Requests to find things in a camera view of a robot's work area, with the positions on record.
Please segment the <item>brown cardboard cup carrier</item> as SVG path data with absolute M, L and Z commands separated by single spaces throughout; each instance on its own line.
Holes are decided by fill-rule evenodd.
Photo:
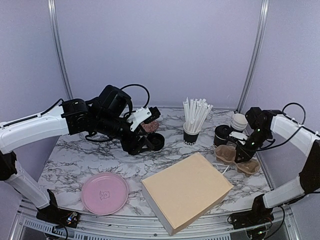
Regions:
M 237 172 L 244 174 L 246 177 L 256 174 L 261 168 L 256 158 L 240 161 L 241 158 L 238 156 L 236 148 L 231 145 L 219 145 L 215 149 L 215 156 L 218 161 L 225 165 L 235 165 Z

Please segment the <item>black paper coffee cup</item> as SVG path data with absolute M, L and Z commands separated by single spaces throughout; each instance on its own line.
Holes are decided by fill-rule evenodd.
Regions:
M 216 149 L 221 145 L 234 146 L 233 142 L 229 140 L 229 134 L 233 129 L 228 125 L 219 125 L 214 130 L 213 147 Z

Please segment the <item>brown paper bag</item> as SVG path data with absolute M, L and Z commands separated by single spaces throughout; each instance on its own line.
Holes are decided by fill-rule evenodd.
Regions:
M 199 152 L 141 184 L 143 197 L 170 236 L 221 203 L 234 187 Z

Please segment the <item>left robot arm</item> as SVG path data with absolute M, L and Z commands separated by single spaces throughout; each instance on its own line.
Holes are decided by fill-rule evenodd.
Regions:
M 28 198 L 53 223 L 63 219 L 55 195 L 43 190 L 27 174 L 14 150 L 51 137 L 87 132 L 86 139 L 99 133 L 120 141 L 130 155 L 154 150 L 155 146 L 141 133 L 142 122 L 152 119 L 154 108 L 133 110 L 131 97 L 123 89 L 107 85 L 91 100 L 59 99 L 49 109 L 25 118 L 0 124 L 0 179 Z

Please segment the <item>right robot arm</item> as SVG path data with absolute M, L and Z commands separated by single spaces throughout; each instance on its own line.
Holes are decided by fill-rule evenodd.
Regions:
M 283 145 L 291 143 L 307 157 L 303 169 L 296 178 L 255 199 L 247 219 L 252 224 L 258 224 L 267 216 L 267 209 L 319 190 L 320 135 L 281 110 L 261 110 L 259 107 L 251 107 L 246 112 L 245 118 L 253 132 L 244 143 L 237 144 L 236 163 L 248 162 L 255 153 L 274 149 L 273 145 L 263 147 L 264 142 L 272 139 L 274 134 L 285 139 Z

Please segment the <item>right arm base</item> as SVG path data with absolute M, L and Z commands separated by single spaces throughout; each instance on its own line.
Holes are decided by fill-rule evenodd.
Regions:
M 227 218 L 228 223 L 237 230 L 272 222 L 274 220 L 273 208 L 266 208 L 263 196 L 261 194 L 254 198 L 251 210 L 232 213 Z

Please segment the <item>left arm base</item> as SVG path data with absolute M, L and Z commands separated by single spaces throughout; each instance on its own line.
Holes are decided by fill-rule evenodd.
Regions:
M 77 211 L 59 208 L 54 193 L 49 189 L 47 192 L 49 195 L 49 205 L 42 209 L 36 208 L 36 218 L 45 222 L 57 224 L 60 227 L 76 228 L 80 214 Z

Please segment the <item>stack of black lids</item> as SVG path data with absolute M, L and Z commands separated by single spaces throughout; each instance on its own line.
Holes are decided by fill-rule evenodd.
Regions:
M 153 145 L 153 151 L 160 151 L 165 145 L 165 138 L 160 133 L 151 133 L 147 136 L 147 139 Z

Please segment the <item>stack of paper cups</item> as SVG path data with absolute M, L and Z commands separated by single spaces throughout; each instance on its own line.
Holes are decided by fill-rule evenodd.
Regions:
M 242 133 L 248 125 L 246 116 L 241 113 L 235 113 L 230 122 L 230 127 L 236 131 Z

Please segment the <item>black cup holding straws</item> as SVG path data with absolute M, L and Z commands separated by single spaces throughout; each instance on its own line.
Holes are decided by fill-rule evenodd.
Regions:
M 200 131 L 190 132 L 187 130 L 187 123 L 183 124 L 183 143 L 188 146 L 193 146 L 199 136 Z

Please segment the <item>bundle of white straws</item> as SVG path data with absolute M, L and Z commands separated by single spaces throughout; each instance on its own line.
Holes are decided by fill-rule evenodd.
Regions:
M 213 108 L 212 104 L 207 103 L 205 98 L 189 99 L 186 98 L 182 102 L 185 116 L 185 127 L 190 133 L 199 132 L 202 129 L 202 125 L 207 119 L 210 111 Z

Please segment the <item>pink plate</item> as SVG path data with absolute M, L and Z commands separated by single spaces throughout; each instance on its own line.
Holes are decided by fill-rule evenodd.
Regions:
M 129 187 L 118 174 L 98 173 L 88 179 L 81 190 L 84 207 L 96 215 L 111 215 L 118 212 L 127 202 Z

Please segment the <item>right aluminium frame post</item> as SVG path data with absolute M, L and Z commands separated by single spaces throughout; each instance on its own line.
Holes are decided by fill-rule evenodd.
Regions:
M 253 82 L 254 73 L 256 69 L 256 65 L 258 62 L 258 58 L 260 55 L 260 51 L 263 45 L 266 25 L 267 25 L 267 18 L 269 12 L 270 1 L 269 0 L 262 0 L 261 7 L 260 7 L 260 14 L 259 20 L 257 24 L 257 31 L 256 36 L 253 44 L 253 51 L 249 62 L 248 71 L 246 74 L 244 86 L 242 88 L 242 92 L 240 95 L 240 99 L 236 108 L 237 112 L 241 112 L 244 109 L 245 102 L 250 92 L 250 87 Z

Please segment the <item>aluminium frame post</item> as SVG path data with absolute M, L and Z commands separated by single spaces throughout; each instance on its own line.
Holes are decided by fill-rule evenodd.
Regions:
M 48 13 L 49 13 L 49 20 L 51 24 L 52 36 L 53 36 L 53 43 L 55 47 L 55 52 L 57 55 L 58 66 L 60 69 L 62 83 L 66 92 L 66 96 L 69 100 L 73 99 L 73 92 L 71 88 L 71 83 L 68 76 L 68 71 L 64 59 L 63 48 L 61 43 L 60 31 L 59 31 L 59 23 L 58 23 L 58 16 L 56 11 L 56 1 L 55 0 L 48 0 Z
M 261 7 L 260 7 L 260 14 L 259 20 L 257 24 L 257 31 L 256 36 L 253 44 L 253 51 L 249 62 L 248 71 L 246 74 L 244 86 L 242 88 L 242 92 L 240 95 L 240 99 L 236 108 L 237 112 L 241 112 L 244 109 L 245 102 L 250 92 L 250 87 L 253 82 L 254 73 L 256 69 L 256 65 L 258 62 L 258 58 L 260 55 L 260 51 L 263 45 L 266 25 L 267 25 L 267 18 L 269 12 L 270 1 L 269 0 L 262 0 Z

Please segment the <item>left aluminium frame post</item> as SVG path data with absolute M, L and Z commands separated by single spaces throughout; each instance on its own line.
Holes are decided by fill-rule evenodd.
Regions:
M 68 71 L 64 59 L 63 48 L 61 43 L 60 31 L 59 31 L 59 23 L 58 23 L 58 16 L 56 11 L 56 1 L 55 0 L 48 0 L 48 13 L 49 13 L 49 20 L 51 24 L 52 36 L 53 36 L 53 43 L 55 47 L 55 52 L 57 55 L 58 66 L 60 69 L 62 83 L 66 92 L 66 96 L 69 100 L 73 99 L 73 92 L 71 88 L 71 83 L 68 76 Z

